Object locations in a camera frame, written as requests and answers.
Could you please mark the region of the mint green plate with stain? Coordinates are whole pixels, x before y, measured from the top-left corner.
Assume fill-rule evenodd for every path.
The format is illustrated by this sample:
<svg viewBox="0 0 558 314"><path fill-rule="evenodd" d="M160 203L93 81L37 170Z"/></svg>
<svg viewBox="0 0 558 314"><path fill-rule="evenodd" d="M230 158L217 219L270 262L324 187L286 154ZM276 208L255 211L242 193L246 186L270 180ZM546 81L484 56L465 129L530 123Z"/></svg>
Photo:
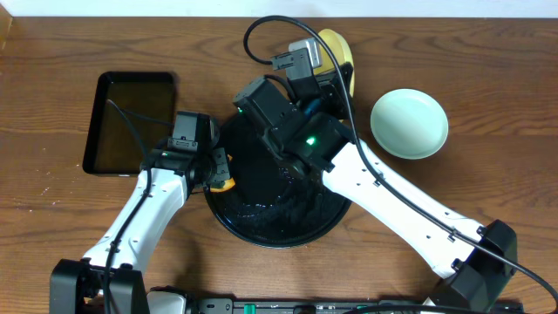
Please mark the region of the mint green plate with stain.
<svg viewBox="0 0 558 314"><path fill-rule="evenodd" d="M397 89L381 96L371 109L371 132L389 154L420 160L436 154L449 134L441 104L415 89Z"/></svg>

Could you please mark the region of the yellow plate with stain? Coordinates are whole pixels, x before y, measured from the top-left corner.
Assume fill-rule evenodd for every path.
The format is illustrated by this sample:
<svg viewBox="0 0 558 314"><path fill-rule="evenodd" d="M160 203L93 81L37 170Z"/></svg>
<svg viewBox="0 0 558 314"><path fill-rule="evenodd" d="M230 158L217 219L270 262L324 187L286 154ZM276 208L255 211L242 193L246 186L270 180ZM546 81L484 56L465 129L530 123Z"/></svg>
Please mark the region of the yellow plate with stain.
<svg viewBox="0 0 558 314"><path fill-rule="evenodd" d="M323 29L318 32L318 35L330 47L333 55L340 65L350 63L352 67L355 67L350 47L342 35L331 29ZM314 73L321 74L332 71L334 69L334 65L329 55L321 45L319 46L319 49L322 64L314 69Z"/></svg>

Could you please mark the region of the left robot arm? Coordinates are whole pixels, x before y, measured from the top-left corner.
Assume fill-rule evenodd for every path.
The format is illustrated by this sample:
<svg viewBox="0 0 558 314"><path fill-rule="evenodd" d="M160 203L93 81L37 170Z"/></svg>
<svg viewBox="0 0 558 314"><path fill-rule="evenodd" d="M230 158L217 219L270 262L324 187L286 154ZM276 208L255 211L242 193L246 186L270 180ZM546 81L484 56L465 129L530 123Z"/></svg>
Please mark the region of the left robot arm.
<svg viewBox="0 0 558 314"><path fill-rule="evenodd" d="M134 191L104 236L50 278L51 313L186 313L185 294L146 291L143 275L167 224L195 188L229 179L219 130L206 114L179 112L170 137L145 153Z"/></svg>

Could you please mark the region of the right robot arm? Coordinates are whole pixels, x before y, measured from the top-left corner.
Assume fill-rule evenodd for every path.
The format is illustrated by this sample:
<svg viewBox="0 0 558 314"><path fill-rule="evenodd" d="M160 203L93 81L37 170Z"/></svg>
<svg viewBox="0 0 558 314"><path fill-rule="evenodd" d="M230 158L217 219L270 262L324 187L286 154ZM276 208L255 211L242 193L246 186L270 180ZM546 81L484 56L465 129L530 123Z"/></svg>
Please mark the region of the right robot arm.
<svg viewBox="0 0 558 314"><path fill-rule="evenodd" d="M291 86L296 102L265 77L233 100L276 161L294 176L316 176L417 251L440 278L425 305L490 311L516 272L515 232L500 220L484 226L449 209L383 163L338 118L353 114L340 71Z"/></svg>

